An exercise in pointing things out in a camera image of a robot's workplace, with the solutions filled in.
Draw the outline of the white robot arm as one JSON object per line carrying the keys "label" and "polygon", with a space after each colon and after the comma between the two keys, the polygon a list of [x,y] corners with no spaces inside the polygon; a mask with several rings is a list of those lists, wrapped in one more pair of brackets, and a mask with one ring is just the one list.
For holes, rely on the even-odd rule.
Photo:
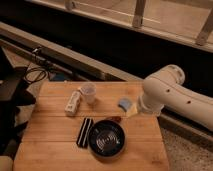
{"label": "white robot arm", "polygon": [[184,81],[184,71],[173,64],[150,74],[142,81],[138,110],[160,114],[167,107],[213,132],[213,98],[183,87]]}

